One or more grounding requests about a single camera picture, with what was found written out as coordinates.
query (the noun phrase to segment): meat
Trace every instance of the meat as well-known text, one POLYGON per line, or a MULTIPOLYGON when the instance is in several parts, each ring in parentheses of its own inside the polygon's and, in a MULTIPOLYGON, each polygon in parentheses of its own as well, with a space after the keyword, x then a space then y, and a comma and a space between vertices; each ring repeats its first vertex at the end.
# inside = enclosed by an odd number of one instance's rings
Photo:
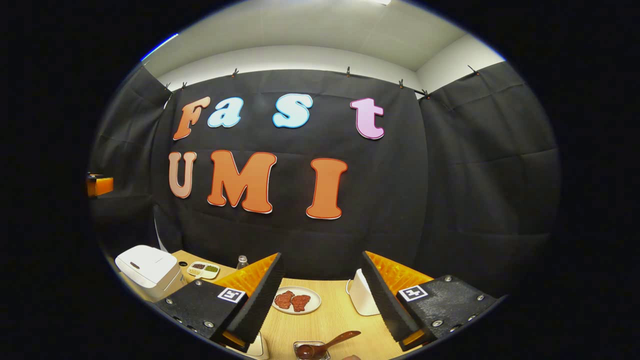
POLYGON ((298 295, 291 298, 291 304, 293 304, 293 311, 299 313, 305 310, 305 305, 311 300, 309 295, 298 295))
POLYGON ((292 293, 291 291, 287 291, 276 296, 275 303, 282 309, 289 309, 289 307, 291 306, 291 298, 293 298, 294 296, 294 293, 292 293))

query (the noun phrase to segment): brown spoon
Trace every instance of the brown spoon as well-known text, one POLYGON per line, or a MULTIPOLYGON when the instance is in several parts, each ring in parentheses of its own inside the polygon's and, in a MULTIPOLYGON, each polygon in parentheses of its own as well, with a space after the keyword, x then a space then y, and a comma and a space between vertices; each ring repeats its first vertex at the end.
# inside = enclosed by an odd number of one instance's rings
POLYGON ((318 360, 326 354, 326 350, 328 348, 358 335, 360 335, 360 331, 347 331, 336 336, 335 339, 329 341, 324 345, 300 345, 296 349, 296 356, 298 356, 299 359, 304 360, 318 360))

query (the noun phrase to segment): black curtain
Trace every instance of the black curtain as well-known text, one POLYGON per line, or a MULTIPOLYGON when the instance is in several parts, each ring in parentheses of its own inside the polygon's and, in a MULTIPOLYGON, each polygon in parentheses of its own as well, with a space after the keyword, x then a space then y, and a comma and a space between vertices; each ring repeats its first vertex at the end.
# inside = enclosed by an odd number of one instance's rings
MULTIPOLYGON (((318 70, 272 70, 216 78, 174 92, 160 119, 152 152, 152 190, 161 211, 176 218, 184 249, 227 266, 240 254, 249 262, 282 252, 287 277, 347 279, 370 250, 412 263, 419 247, 427 190, 427 149, 420 109, 413 90, 360 76, 318 70), (313 105, 304 126, 274 126, 278 98, 309 94, 313 105), (173 141, 182 108, 209 96, 191 133, 173 141), (209 127, 218 102, 240 97, 241 120, 232 127, 209 127), (384 109, 376 126, 379 140, 360 136, 350 102, 373 98, 384 109), (277 157, 269 177, 270 214, 252 213, 239 204, 207 203, 211 192, 211 152, 228 150, 238 171, 255 152, 277 157), (193 151, 193 188, 186 199, 168 186, 170 152, 193 151), (333 158, 348 164, 340 177, 342 216, 319 220, 306 215, 312 204, 316 173, 311 161, 333 158)), ((179 162, 179 183, 184 161, 179 162)))
POLYGON ((88 170, 113 177, 113 191, 90 204, 95 234, 112 258, 136 245, 158 247, 150 151, 158 118, 170 96, 140 67, 124 79, 100 121, 88 170))
POLYGON ((414 268, 493 296, 539 260, 559 200, 557 145, 544 109, 506 62, 420 99, 429 195, 414 268))

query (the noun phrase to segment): small bottle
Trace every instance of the small bottle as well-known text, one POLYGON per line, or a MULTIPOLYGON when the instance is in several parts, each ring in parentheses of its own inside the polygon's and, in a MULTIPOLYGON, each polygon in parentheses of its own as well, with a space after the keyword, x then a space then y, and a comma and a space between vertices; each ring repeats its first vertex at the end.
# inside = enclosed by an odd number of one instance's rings
POLYGON ((238 257, 238 266, 236 266, 236 270, 240 270, 247 266, 249 266, 249 263, 246 262, 246 256, 240 255, 238 257))

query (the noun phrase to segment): white wall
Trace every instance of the white wall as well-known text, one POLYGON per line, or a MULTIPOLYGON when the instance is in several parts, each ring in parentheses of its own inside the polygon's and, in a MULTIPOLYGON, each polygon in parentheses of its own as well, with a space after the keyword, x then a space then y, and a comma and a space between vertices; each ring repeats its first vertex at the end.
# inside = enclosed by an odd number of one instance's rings
POLYGON ((373 58, 371 56, 352 53, 340 49, 316 46, 264 46, 253 47, 217 54, 200 59, 158 76, 162 84, 171 83, 169 90, 174 91, 182 86, 195 84, 220 76, 231 75, 235 68, 243 72, 278 69, 310 69, 347 72, 351 67, 352 74, 367 76, 403 84, 409 88, 422 88, 415 71, 402 66, 373 58))
POLYGON ((427 61, 418 69, 417 74, 423 88, 432 92, 471 74, 472 71, 467 65, 474 70, 480 70, 502 61, 504 58, 500 54, 472 35, 466 34, 427 61))

